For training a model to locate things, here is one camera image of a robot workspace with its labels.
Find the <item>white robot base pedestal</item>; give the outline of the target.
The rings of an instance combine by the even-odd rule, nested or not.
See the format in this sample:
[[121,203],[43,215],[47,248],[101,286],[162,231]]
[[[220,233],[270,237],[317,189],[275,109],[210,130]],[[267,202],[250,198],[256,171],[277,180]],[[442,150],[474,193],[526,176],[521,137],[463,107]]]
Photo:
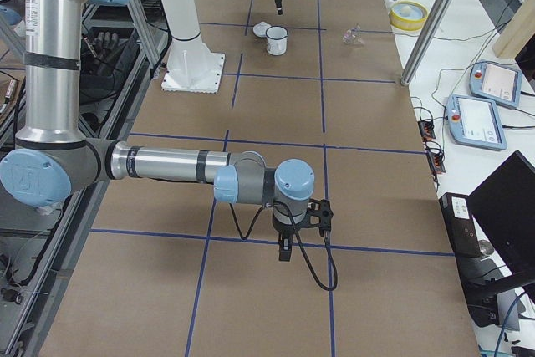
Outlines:
[[161,2],[172,38],[162,89],[215,94],[225,55],[213,53],[204,43],[195,0]]

